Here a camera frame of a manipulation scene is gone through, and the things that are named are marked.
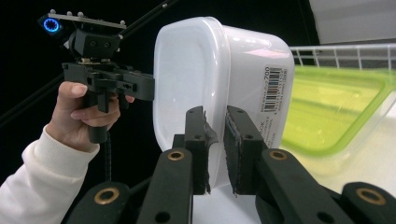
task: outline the plastic container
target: plastic container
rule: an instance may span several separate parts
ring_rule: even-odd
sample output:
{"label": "plastic container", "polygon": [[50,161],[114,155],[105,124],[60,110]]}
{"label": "plastic container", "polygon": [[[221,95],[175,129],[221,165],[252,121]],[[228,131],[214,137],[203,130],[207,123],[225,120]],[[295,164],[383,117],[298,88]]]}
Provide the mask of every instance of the plastic container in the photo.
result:
{"label": "plastic container", "polygon": [[209,149],[209,183],[212,189],[229,184],[222,143],[226,106],[246,110],[267,145],[278,147],[293,76],[292,54],[277,36],[210,17],[164,26],[154,52],[153,122],[159,146],[170,149],[174,135],[185,132],[186,112],[201,105],[219,138]]}
{"label": "plastic container", "polygon": [[281,147],[292,152],[311,174],[344,171],[396,102],[391,47],[312,47],[309,50],[317,65],[296,65]]}

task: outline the white sleeve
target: white sleeve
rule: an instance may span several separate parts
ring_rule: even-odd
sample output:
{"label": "white sleeve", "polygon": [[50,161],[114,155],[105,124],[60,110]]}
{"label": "white sleeve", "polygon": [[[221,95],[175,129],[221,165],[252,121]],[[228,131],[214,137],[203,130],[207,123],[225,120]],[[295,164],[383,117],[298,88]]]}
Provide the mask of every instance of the white sleeve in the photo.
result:
{"label": "white sleeve", "polygon": [[44,128],[23,151],[24,165],[0,188],[0,223],[61,223],[98,151],[99,145],[90,153],[74,150]]}

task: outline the wire rack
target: wire rack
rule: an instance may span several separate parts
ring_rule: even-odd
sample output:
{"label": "wire rack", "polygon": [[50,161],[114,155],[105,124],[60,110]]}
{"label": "wire rack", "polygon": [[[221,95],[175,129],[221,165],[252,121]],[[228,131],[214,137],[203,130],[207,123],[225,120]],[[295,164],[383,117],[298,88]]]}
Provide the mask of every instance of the wire rack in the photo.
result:
{"label": "wire rack", "polygon": [[396,70],[396,44],[290,47],[296,65]]}

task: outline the white wall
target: white wall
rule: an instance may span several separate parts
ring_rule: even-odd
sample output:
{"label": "white wall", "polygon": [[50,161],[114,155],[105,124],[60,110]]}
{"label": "white wall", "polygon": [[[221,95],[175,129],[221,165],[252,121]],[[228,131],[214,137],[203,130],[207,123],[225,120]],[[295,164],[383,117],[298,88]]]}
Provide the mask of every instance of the white wall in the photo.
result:
{"label": "white wall", "polygon": [[396,0],[310,0],[320,44],[396,38]]}

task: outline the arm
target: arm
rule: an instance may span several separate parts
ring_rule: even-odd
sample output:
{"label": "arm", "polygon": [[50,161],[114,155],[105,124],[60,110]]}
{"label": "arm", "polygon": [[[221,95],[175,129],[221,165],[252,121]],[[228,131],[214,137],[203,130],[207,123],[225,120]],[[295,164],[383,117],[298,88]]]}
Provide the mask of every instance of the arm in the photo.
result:
{"label": "arm", "polygon": [[99,145],[89,141],[90,126],[110,128],[120,116],[117,96],[109,113],[96,106],[79,109],[87,87],[64,82],[52,119],[40,138],[22,153],[24,165],[0,188],[0,223],[61,223],[81,188]]}

